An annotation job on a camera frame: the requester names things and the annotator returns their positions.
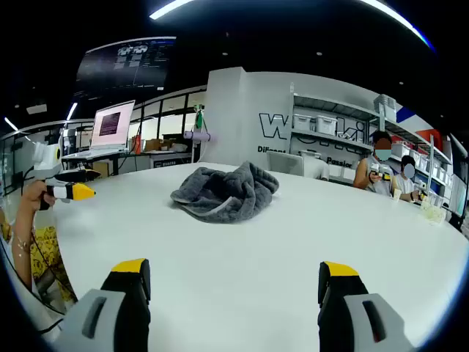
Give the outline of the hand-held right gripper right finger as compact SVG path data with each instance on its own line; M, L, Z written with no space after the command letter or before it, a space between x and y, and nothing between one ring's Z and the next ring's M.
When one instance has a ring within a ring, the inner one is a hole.
M415 350L402 317L347 265L320 263L318 304L321 351Z

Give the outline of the person's left hand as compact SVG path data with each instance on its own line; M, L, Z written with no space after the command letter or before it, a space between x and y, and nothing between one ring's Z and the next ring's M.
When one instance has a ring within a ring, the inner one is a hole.
M40 209L42 201L53 206L56 198L47 193L47 186L44 181L36 180L30 183L23 192L18 212L33 214Z

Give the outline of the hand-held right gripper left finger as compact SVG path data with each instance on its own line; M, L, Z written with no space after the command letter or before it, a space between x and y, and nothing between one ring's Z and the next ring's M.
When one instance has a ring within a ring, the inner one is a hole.
M89 290L68 311L55 351L147 351L149 260L115 265L100 289Z

